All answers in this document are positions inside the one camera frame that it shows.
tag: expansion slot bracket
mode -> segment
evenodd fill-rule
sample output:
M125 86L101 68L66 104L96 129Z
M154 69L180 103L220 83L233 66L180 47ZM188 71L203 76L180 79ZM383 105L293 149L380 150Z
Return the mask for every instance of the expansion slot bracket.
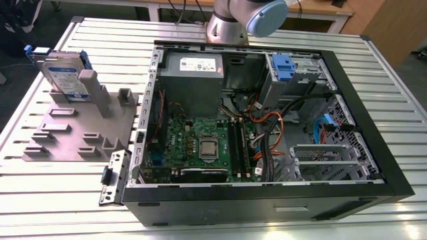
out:
M122 206L121 197L126 184L126 174L132 153L128 150L114 151L110 154L108 166L101 174L102 184L98 206Z

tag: black computer case frame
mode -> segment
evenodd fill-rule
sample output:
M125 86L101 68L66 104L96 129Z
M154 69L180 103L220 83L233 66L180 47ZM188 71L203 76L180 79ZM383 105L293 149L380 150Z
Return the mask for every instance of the black computer case frame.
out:
M121 202L146 226L240 224L340 219L383 203L413 195L392 153L332 51L284 47L235 46L212 43L156 41L157 46L175 46L175 51L203 52L207 47L235 47L275 52L288 50L317 53L324 60L345 105L380 169L384 184L311 184L248 187L125 188ZM315 214L300 219L292 208L316 206Z

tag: open computer tower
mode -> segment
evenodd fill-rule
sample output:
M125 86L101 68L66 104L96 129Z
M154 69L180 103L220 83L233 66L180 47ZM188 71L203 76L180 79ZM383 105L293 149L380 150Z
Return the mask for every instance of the open computer tower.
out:
M145 226L336 220L413 191L333 52L154 42L100 206Z

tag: ram slot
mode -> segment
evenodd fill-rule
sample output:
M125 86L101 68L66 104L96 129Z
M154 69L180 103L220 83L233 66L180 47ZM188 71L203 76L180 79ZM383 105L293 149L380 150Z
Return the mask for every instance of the ram slot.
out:
M243 146L243 163L241 163L241 171L249 172L249 152L248 152L248 141L247 141L247 127L243 119L240 118L240 131L241 131L241 146Z
M239 172L241 173L245 171L245 156L244 156L244 148L243 148L243 138L241 138L241 124L236 122L233 125L233 133L235 133L235 140L236 140L236 153L237 153L237 164L239 164Z
M229 149L229 159L231 159L231 172L236 176L239 173L239 163L237 163L237 148L236 148L236 133L235 133L235 121L228 121L228 149Z

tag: aluminum profile table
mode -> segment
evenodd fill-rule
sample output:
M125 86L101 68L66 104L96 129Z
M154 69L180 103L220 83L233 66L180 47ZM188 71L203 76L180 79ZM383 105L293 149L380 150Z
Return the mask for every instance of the aluminum profile table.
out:
M106 89L130 88L132 92L142 94L153 40L203 42L204 28L191 24L175 26L172 23L85 18L69 24L54 49L84 49ZM372 43L355 35L277 31L267 38L249 37L249 44L335 52L415 196L336 221L144 227L125 207L97 206L105 163L21 160L52 101L50 86L38 74L0 135L0 237L425 238L427 114Z

